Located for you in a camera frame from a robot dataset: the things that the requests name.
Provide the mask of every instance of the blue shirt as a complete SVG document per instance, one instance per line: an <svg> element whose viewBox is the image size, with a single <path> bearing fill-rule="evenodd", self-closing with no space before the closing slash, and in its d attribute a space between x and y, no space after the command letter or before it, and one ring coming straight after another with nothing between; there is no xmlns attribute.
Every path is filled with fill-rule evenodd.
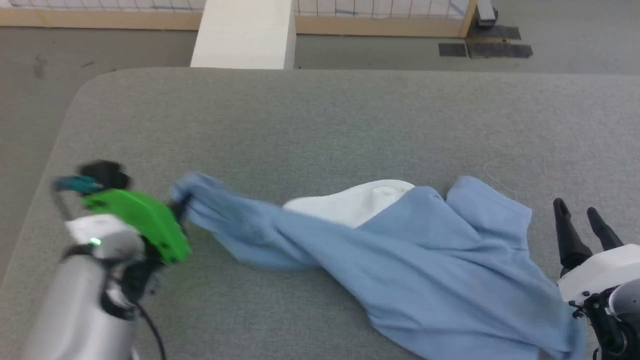
<svg viewBox="0 0 640 360"><path fill-rule="evenodd" d="M432 360L582 360L582 324L529 259L531 209L463 176L426 186L356 229L237 196L205 175L178 182L188 217L240 262L321 266L383 335Z"/></svg>

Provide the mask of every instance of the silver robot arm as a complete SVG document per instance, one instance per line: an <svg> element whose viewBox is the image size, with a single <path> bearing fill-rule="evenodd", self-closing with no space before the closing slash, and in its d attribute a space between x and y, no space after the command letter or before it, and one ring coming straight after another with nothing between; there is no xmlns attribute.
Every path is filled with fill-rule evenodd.
<svg viewBox="0 0 640 360"><path fill-rule="evenodd" d="M53 182L53 199L75 245L60 259L23 360L138 360L132 345L140 317L166 359L140 302L156 292L165 265L191 252L180 224L191 196L163 204L126 190L130 180L120 164L96 161ZM63 190L78 193L98 215L72 218L59 195Z"/></svg>
<svg viewBox="0 0 640 360"><path fill-rule="evenodd" d="M88 242L69 248L61 259L23 360L135 358L138 300L129 300L122 284L131 281L126 277L132 266L149 261L143 240L113 215L78 218L67 225L82 229L81 238Z"/></svg>

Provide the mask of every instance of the gray felt surface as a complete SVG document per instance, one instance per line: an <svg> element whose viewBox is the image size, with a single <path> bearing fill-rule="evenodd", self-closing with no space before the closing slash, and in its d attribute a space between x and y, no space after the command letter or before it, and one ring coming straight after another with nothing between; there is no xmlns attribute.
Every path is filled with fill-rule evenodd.
<svg viewBox="0 0 640 360"><path fill-rule="evenodd" d="M70 243L48 181L84 161L121 161L137 189L161 198L182 174L201 170L276 203L383 178L444 192L468 174L503 190L486 165L533 209L531 257L556 279L555 197L564 197L594 249L588 206L638 242L638 94L640 78L619 76L213 69L100 76L71 105L2 284L0 358L18 358ZM188 230L193 255L166 271L160 294L147 302L170 359L416 358L372 330L324 272L239 265L208 233ZM141 328L142 358L158 358Z"/></svg>

